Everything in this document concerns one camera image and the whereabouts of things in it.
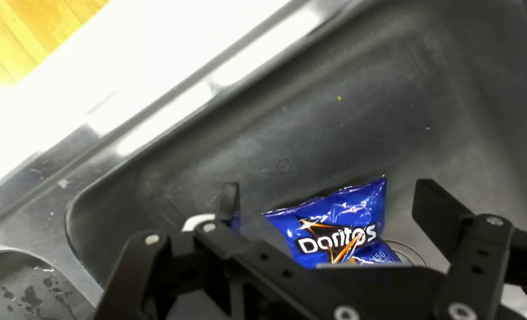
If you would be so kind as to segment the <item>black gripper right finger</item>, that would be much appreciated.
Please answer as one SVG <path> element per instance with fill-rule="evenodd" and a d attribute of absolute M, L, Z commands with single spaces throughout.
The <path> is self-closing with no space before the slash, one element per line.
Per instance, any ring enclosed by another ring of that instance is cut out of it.
<path fill-rule="evenodd" d="M 527 232 L 473 214 L 429 179 L 415 182 L 411 218 L 449 262 L 433 303 L 436 320 L 527 320 L 500 303 L 505 285 L 527 296 Z"/>

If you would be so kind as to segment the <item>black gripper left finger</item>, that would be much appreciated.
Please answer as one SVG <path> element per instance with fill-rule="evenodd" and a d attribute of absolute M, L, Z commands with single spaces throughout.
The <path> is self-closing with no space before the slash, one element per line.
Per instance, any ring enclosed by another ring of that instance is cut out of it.
<path fill-rule="evenodd" d="M 94 320 L 165 320 L 204 292 L 230 320 L 331 320 L 331 289 L 264 243 L 243 239 L 239 186 L 225 184 L 213 220 L 190 232 L 135 234 L 122 248 Z"/>

